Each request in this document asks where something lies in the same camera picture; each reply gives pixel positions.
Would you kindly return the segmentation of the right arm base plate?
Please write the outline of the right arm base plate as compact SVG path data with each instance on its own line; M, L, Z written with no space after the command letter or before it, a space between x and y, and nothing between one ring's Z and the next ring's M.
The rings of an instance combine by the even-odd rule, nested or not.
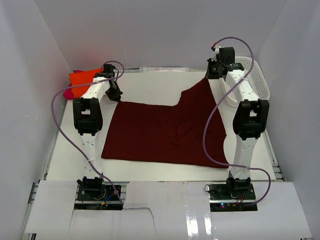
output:
M248 189L238 189L230 192L226 183L207 183L204 191L208 193L210 211L220 212L256 212L256 194L250 184Z

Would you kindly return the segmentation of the dark red t shirt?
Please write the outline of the dark red t shirt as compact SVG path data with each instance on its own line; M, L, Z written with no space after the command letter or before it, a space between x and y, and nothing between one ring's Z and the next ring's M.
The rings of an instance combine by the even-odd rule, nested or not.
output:
M103 159L225 169L226 130L204 78L174 106L121 101L113 113Z

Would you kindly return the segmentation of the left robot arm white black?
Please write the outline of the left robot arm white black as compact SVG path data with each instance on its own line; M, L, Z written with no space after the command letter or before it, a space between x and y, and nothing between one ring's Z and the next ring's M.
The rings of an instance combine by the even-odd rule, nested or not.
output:
M80 135L82 152L85 157L84 177L78 181L83 192L95 200L106 195L103 186L101 160L98 152L99 133L103 128L103 114L100 102L104 96L110 101L119 102L123 92L117 83L120 71L106 62L99 72L93 75L93 84L72 102L74 127Z

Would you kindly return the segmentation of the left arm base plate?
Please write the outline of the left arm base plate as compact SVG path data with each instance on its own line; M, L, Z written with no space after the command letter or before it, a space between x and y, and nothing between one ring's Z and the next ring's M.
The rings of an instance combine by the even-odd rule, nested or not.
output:
M75 202L75 210L91 211L121 211L123 205L120 203L114 188L109 184L102 184L101 190L85 189L78 184Z

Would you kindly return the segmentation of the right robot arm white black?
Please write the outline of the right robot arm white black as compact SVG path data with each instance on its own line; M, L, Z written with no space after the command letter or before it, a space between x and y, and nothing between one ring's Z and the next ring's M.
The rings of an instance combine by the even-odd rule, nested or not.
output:
M229 174L226 183L221 187L211 186L209 191L217 195L218 191L233 199L244 198L253 193L251 183L251 162L254 148L261 134L265 131L270 104L252 89L247 81L249 70L236 62L233 47L212 46L214 57L208 59L206 77L210 80L222 78L230 87L238 107L236 109L232 128L236 135L234 161L229 164Z

